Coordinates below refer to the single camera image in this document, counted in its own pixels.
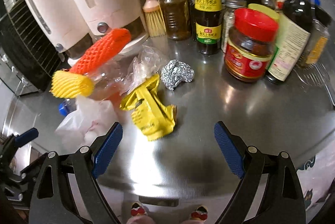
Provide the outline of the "yellow snack packet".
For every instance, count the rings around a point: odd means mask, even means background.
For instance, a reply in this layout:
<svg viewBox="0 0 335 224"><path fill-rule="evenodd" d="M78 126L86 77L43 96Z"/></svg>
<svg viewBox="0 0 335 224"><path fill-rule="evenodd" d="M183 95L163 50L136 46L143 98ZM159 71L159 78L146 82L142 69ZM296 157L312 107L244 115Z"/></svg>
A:
<svg viewBox="0 0 335 224"><path fill-rule="evenodd" d="M133 124L148 141L173 132L177 123L177 107L165 106L158 97L160 76L155 74L126 95L120 103L122 111L132 111Z"/></svg>

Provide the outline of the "yellow foam net sleeve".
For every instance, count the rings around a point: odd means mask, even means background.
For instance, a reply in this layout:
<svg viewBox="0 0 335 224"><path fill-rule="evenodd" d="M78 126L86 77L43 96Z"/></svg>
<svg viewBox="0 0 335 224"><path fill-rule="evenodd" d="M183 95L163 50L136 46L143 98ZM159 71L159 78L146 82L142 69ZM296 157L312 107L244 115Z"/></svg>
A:
<svg viewBox="0 0 335 224"><path fill-rule="evenodd" d="M56 71L52 76L50 92L56 98L88 97L93 90L94 83L86 76L63 70Z"/></svg>

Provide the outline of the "aluminium foil ball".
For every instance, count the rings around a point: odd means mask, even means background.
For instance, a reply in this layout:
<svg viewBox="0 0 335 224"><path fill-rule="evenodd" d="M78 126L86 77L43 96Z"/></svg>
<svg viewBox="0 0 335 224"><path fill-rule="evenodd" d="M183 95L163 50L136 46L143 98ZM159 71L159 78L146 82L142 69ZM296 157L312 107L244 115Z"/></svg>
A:
<svg viewBox="0 0 335 224"><path fill-rule="evenodd" d="M194 76L194 70L179 60L171 60L161 69L161 81L169 90L174 90L181 82L192 82Z"/></svg>

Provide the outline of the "white plastic bag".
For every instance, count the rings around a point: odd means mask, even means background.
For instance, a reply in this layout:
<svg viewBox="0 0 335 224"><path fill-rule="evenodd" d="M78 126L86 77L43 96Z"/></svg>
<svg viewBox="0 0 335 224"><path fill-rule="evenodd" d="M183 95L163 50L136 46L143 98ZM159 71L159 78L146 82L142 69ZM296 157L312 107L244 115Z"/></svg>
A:
<svg viewBox="0 0 335 224"><path fill-rule="evenodd" d="M68 114L55 130L67 152L74 152L82 146L108 132L117 115L111 101L95 101L79 96L76 109Z"/></svg>

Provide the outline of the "clear plastic bottle blue cap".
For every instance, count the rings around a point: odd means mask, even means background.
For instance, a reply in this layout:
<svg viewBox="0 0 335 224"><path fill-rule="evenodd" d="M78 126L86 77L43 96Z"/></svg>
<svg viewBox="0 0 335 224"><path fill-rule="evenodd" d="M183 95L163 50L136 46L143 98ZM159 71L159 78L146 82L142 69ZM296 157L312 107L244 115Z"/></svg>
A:
<svg viewBox="0 0 335 224"><path fill-rule="evenodd" d="M87 98L95 101L110 100L113 96L119 93L123 94L131 84L129 75L129 62L132 56L116 56L110 61L106 62L101 67L86 73L93 84L94 89Z"/></svg>

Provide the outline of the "pink slipper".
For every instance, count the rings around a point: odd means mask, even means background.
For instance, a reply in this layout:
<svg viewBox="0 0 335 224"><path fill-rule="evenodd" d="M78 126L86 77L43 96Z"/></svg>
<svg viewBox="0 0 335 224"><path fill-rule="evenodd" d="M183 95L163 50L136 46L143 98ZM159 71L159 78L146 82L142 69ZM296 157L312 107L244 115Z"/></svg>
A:
<svg viewBox="0 0 335 224"><path fill-rule="evenodd" d="M145 207L140 202L134 202L131 207L131 217L127 224L155 224L155 221L149 217Z"/></svg>
<svg viewBox="0 0 335 224"><path fill-rule="evenodd" d="M189 219L181 222L181 224L204 224L208 219L208 209L206 206L197 207L191 214Z"/></svg>

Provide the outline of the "right pink slipper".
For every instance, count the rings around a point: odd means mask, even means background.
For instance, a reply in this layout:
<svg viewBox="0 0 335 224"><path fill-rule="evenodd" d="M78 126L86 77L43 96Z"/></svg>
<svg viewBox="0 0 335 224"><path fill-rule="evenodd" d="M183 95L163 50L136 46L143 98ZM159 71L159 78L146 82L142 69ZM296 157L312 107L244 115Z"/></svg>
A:
<svg viewBox="0 0 335 224"><path fill-rule="evenodd" d="M191 214L189 219L181 222L181 224L204 224L208 219L208 209L206 206L197 207Z"/></svg>

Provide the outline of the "black cat floor sticker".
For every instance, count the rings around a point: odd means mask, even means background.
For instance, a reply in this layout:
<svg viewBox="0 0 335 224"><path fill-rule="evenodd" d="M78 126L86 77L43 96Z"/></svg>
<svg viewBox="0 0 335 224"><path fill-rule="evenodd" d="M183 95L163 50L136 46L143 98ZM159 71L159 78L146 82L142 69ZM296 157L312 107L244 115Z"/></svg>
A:
<svg viewBox="0 0 335 224"><path fill-rule="evenodd" d="M307 210L311 206L312 198L313 198L313 189L307 190L306 193L304 194L305 210Z"/></svg>

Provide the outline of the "orange foam net sleeve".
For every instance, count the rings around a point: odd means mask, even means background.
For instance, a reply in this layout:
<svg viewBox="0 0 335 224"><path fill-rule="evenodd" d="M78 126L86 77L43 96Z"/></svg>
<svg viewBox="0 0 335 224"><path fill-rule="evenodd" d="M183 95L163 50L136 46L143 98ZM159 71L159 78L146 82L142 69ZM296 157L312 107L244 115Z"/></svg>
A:
<svg viewBox="0 0 335 224"><path fill-rule="evenodd" d="M116 56L131 41L129 30L113 29L96 41L84 55L70 68L71 73L86 74Z"/></svg>

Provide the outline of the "clear crumpled plastic bag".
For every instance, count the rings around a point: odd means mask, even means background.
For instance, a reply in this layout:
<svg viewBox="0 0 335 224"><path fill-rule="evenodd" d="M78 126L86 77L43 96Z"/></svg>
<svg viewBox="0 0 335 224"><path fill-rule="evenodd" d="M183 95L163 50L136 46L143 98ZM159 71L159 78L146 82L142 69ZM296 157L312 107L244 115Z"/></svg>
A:
<svg viewBox="0 0 335 224"><path fill-rule="evenodd" d="M120 95L129 94L151 76L159 73L168 61L168 57L158 48L142 45L139 54L133 58L128 67L127 74L122 82Z"/></svg>

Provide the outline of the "red lid sauce jar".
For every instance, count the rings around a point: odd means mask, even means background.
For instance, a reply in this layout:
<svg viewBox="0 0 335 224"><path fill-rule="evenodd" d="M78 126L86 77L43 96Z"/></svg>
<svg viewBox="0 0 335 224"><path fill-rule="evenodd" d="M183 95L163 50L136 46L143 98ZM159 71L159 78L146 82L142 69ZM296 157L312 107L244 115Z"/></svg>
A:
<svg viewBox="0 0 335 224"><path fill-rule="evenodd" d="M226 70L243 82L263 78L274 53L278 22L268 15L249 8L234 12L224 57Z"/></svg>

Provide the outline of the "black lid spice jar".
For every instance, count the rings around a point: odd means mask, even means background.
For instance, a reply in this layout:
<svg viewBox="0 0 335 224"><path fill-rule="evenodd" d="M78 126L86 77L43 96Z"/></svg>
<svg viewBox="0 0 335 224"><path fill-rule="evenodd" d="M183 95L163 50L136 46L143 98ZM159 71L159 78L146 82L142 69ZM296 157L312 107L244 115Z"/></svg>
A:
<svg viewBox="0 0 335 224"><path fill-rule="evenodd" d="M312 33L298 60L300 68L316 64L330 38L328 27L332 17L318 5L315 5L314 16Z"/></svg>

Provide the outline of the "green label oyster sauce bottle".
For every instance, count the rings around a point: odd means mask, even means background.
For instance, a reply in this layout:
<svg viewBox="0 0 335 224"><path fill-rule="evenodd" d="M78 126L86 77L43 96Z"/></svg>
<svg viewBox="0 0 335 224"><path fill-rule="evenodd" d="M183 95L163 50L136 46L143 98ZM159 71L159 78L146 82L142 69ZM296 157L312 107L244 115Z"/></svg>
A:
<svg viewBox="0 0 335 224"><path fill-rule="evenodd" d="M219 50L222 32L222 0L195 0L194 8L198 50L213 55Z"/></svg>

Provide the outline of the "yellow lid amber jar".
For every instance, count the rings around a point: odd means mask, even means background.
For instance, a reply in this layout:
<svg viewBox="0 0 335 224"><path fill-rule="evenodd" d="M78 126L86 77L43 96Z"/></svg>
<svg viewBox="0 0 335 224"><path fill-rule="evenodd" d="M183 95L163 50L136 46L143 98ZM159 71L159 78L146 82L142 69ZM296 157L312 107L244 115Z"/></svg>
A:
<svg viewBox="0 0 335 224"><path fill-rule="evenodd" d="M188 0L158 0L171 40L186 40L191 36Z"/></svg>

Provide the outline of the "pink handled dish brush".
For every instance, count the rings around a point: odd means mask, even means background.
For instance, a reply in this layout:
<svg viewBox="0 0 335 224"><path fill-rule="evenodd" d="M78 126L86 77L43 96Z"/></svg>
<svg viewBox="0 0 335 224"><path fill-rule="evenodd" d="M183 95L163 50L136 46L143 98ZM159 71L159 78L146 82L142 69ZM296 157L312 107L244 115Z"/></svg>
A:
<svg viewBox="0 0 335 224"><path fill-rule="evenodd" d="M152 38L165 36L165 22L158 0L145 0L143 12L149 36Z"/></svg>

